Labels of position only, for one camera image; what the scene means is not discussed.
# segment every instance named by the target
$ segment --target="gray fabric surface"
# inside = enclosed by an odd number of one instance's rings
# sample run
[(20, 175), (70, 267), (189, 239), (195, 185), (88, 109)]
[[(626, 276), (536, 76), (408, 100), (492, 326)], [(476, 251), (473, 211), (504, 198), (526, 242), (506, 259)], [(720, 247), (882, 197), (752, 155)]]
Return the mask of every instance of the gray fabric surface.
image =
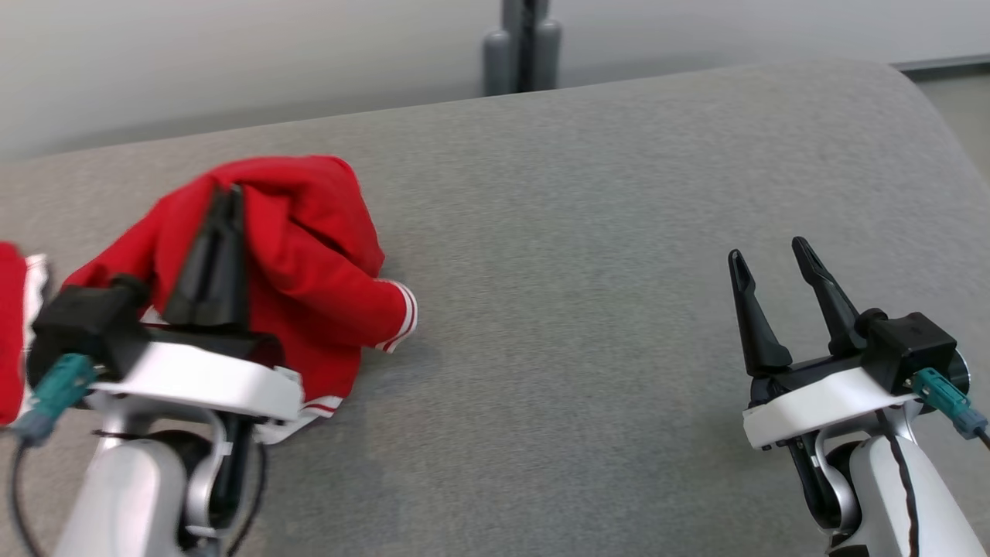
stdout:
[[(0, 238), (61, 279), (221, 162), (351, 162), (418, 334), (369, 354), (333, 419), (272, 451), (244, 555), (820, 555), (784, 451), (751, 450), (726, 255), (781, 341), (827, 332), (790, 239), (860, 308), (960, 341), (990, 410), (990, 194), (884, 66), (738, 67), (340, 116), (0, 169)], [(95, 416), (31, 455), (52, 547)], [(988, 461), (936, 416), (920, 442), (990, 544)], [(10, 449), (3, 441), (3, 466)], [(5, 510), (0, 522), (6, 524)], [(0, 554), (15, 555), (0, 529)]]

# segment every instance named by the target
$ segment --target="white panel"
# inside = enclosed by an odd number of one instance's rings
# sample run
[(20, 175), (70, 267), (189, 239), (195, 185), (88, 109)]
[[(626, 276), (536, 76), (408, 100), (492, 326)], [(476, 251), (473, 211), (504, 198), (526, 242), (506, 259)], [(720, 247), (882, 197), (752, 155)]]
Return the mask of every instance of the white panel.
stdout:
[(560, 86), (823, 56), (990, 55), (990, 0), (550, 0)]
[(0, 158), (477, 96), (497, 0), (14, 0)]

